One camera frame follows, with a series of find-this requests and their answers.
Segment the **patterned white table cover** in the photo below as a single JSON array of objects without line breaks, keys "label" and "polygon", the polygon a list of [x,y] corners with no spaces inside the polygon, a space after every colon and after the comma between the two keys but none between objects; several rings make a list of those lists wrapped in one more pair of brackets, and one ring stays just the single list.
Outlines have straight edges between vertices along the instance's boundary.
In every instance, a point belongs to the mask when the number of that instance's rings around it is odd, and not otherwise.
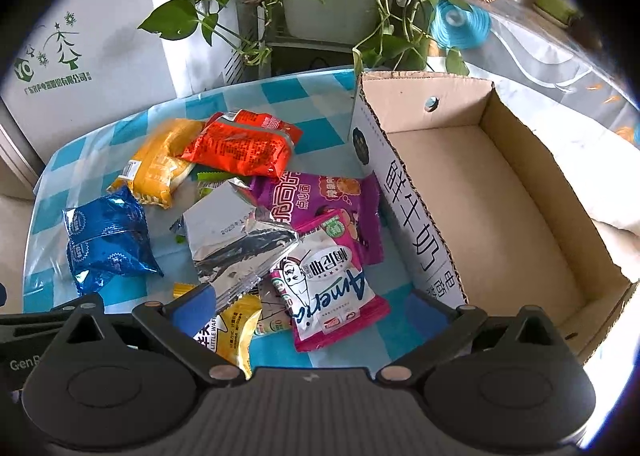
[{"label": "patterned white table cover", "polygon": [[432,35],[461,52],[474,76],[495,75],[536,90],[639,145],[639,107],[623,82],[566,33],[515,0],[464,10],[440,0]]}]

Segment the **yellow little waffle packet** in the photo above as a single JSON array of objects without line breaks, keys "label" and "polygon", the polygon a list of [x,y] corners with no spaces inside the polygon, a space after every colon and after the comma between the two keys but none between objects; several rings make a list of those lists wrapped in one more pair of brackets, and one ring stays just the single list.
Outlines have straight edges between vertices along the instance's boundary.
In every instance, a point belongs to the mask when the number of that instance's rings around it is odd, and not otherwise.
[{"label": "yellow little waffle packet", "polygon": [[257,295],[245,294],[218,312],[215,289],[206,285],[195,297],[186,299],[195,289],[190,283],[174,283],[172,304],[177,309],[169,313],[171,323],[250,378],[250,343],[262,312]]}]

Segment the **green snack packet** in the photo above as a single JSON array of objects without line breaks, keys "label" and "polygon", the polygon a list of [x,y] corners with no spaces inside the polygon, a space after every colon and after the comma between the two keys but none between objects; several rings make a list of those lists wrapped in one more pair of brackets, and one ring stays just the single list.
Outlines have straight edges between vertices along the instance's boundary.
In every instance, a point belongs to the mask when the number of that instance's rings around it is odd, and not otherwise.
[{"label": "green snack packet", "polygon": [[[201,171],[196,174],[196,193],[195,201],[199,202],[206,196],[208,196],[215,188],[222,185],[225,181],[231,179],[232,181],[239,182],[241,185],[248,187],[252,182],[250,176],[233,175],[227,172],[221,171]],[[170,227],[170,231],[175,236],[175,242],[186,242],[186,225],[183,224],[183,217],[179,217]]]}]

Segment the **orange yellow snack bag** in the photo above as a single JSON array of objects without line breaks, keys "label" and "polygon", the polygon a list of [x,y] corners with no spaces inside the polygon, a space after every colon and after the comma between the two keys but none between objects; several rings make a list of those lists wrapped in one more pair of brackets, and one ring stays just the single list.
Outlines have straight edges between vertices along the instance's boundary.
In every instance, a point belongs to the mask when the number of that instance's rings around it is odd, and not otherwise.
[{"label": "orange yellow snack bag", "polygon": [[181,155],[198,134],[204,123],[198,120],[169,119],[161,123],[122,168],[108,186],[112,193],[127,186],[142,205],[172,206],[172,193],[188,177],[194,164]]}]

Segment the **light blue white packet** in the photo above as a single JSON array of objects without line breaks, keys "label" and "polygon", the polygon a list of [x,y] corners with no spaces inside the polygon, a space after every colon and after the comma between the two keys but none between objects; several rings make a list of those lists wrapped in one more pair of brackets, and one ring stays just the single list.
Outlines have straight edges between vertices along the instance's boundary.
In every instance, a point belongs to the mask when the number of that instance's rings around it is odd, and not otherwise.
[{"label": "light blue white packet", "polygon": [[292,328],[291,317],[285,303],[270,280],[258,283],[257,295],[262,312],[256,325],[254,335],[265,337]]}]

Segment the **white plant pot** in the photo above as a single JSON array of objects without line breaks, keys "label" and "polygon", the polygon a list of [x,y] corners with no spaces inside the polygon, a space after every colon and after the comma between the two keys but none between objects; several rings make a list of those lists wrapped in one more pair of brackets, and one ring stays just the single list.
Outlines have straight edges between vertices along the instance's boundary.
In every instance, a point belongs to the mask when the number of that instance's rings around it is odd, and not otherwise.
[{"label": "white plant pot", "polygon": [[301,40],[354,45],[376,28],[376,0],[284,0],[286,28]]}]

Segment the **silver foil snack bag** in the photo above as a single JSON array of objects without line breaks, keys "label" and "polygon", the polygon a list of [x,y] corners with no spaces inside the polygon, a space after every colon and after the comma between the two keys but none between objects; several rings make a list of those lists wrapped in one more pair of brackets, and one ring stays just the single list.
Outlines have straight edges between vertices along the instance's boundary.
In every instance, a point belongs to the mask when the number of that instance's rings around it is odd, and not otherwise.
[{"label": "silver foil snack bag", "polygon": [[275,221],[239,179],[213,188],[170,230],[189,246],[198,281],[214,289],[218,313],[257,287],[299,244],[299,233]]}]

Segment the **open cardboard milk box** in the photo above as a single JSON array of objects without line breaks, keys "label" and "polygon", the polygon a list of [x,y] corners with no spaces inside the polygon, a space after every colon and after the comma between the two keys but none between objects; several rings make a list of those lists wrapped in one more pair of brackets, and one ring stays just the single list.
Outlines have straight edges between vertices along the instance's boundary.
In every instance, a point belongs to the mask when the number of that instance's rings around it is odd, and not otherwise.
[{"label": "open cardboard milk box", "polygon": [[551,151],[484,78],[360,75],[352,145],[414,286],[492,315],[536,304],[581,360],[634,294]]}]

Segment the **purple snack packet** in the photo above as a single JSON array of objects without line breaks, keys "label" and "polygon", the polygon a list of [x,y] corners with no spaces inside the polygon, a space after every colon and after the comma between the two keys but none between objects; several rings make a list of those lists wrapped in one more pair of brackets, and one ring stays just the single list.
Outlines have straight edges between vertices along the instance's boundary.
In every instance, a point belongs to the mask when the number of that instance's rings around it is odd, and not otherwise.
[{"label": "purple snack packet", "polygon": [[276,221],[294,227],[331,210],[344,210],[361,263],[375,265],[384,260],[378,216],[380,188],[373,174],[353,179],[285,171],[280,179],[255,176],[250,192]]}]

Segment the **red snack packet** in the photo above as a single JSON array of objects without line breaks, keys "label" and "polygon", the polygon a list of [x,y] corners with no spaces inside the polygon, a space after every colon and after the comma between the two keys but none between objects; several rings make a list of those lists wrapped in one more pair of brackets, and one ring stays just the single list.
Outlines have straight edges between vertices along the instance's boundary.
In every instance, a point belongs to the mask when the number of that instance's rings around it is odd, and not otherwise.
[{"label": "red snack packet", "polygon": [[269,113],[217,112],[179,158],[239,176],[280,179],[302,136]]}]

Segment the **pink white Amerza packet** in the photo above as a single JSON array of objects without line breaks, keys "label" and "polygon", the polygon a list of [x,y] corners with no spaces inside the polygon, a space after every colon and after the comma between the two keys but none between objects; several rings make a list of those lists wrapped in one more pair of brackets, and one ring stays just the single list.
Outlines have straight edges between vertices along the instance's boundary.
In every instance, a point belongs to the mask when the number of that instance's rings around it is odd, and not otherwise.
[{"label": "pink white Amerza packet", "polygon": [[370,287],[355,226],[342,209],[296,229],[298,242],[271,268],[294,330],[294,348],[312,352],[366,329],[390,312]]}]

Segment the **white box with green print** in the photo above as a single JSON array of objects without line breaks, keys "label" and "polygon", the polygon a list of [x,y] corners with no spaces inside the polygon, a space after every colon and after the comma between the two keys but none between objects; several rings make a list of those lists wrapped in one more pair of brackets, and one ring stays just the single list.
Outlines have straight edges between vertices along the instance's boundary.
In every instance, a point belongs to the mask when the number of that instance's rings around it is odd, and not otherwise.
[{"label": "white box with green print", "polygon": [[57,0],[43,16],[1,84],[40,160],[153,104],[241,80],[241,60],[221,38],[171,42],[140,29],[167,1]]}]

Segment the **blue foil snack bag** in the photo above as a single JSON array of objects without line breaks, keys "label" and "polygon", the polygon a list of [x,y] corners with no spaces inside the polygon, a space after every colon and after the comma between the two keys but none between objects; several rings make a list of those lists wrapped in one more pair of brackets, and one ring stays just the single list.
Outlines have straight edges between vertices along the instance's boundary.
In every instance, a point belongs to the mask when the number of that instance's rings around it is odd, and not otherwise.
[{"label": "blue foil snack bag", "polygon": [[65,209],[63,223],[66,259],[81,297],[99,292],[116,276],[164,275],[142,205],[128,187]]}]

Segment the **blue checkered tablecloth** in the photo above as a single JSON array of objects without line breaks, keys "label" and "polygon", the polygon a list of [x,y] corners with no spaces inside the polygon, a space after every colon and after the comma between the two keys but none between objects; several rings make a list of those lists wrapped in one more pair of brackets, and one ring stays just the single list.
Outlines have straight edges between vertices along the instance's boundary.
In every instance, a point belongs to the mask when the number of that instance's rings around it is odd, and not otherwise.
[{"label": "blue checkered tablecloth", "polygon": [[[355,77],[352,70],[326,70],[241,83],[157,104],[134,116],[75,139],[52,157],[39,181],[24,263],[23,309],[43,312],[76,298],[66,261],[66,208],[105,195],[146,136],[166,120],[206,120],[216,112],[248,109],[296,125],[303,131],[290,167],[294,171],[359,177],[359,161],[348,141]],[[382,228],[384,260],[367,268],[372,289],[390,303],[375,325],[326,349],[298,353],[291,332],[250,343],[255,366],[366,367],[377,372],[424,341],[408,322],[411,278],[390,228]]]}]

